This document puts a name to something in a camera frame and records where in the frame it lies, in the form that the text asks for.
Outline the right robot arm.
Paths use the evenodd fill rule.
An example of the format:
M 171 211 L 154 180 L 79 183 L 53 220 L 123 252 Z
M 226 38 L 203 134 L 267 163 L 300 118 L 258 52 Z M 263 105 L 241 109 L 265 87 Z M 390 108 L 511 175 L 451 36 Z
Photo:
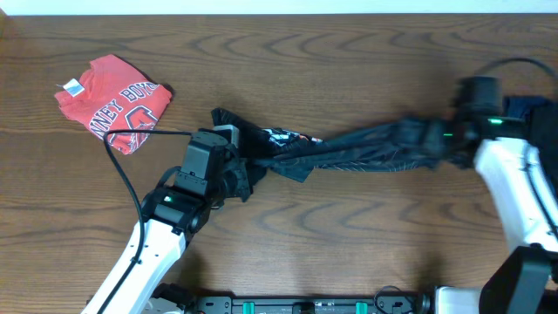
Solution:
M 484 181 L 509 255 L 480 288 L 441 286 L 418 313 L 555 313 L 557 195 L 525 120 L 506 115 L 500 81 L 463 78 L 450 119 L 403 119 L 394 142 L 413 157 L 472 168 Z

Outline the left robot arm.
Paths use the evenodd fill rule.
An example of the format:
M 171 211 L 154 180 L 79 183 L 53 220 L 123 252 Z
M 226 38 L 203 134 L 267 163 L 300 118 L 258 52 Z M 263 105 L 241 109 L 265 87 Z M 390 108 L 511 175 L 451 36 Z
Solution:
M 119 260 L 84 308 L 86 313 L 140 313 L 214 209 L 227 198 L 247 201 L 262 173 L 251 174 L 232 125 L 189 136 L 184 161 L 139 199 L 138 221 Z

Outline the black orange patterned jersey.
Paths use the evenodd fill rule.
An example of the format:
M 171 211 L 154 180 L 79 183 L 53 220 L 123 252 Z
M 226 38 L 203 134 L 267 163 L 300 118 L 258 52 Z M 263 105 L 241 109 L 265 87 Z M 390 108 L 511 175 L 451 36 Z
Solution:
M 294 181 L 315 169 L 355 172 L 400 172 L 398 121 L 359 129 L 329 140 L 279 127 L 262 128 L 223 108 L 211 112 L 215 126 L 240 130 L 241 157 Z

